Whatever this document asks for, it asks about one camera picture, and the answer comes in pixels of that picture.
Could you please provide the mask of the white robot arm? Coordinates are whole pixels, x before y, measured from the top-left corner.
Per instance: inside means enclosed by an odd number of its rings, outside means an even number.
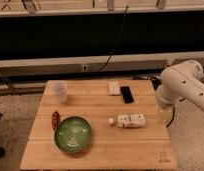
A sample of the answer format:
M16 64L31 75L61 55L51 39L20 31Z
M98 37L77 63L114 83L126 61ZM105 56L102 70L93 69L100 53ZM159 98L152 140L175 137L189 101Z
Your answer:
M192 102L204 112L204 83L200 81L204 70L196 60L188 60L165 68L161 74L161 84L155 91L157 103L165 112L173 108L180 98ZM175 118L172 109L171 120L165 122L169 127Z

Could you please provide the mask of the translucent clear gripper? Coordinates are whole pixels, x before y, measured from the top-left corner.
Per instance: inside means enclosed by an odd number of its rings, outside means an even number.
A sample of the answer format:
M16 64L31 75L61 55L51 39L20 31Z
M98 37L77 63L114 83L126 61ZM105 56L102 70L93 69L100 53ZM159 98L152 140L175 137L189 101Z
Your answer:
M167 125L168 122L170 121L171 116L172 116L172 108L171 107L158 109L158 122L160 124Z

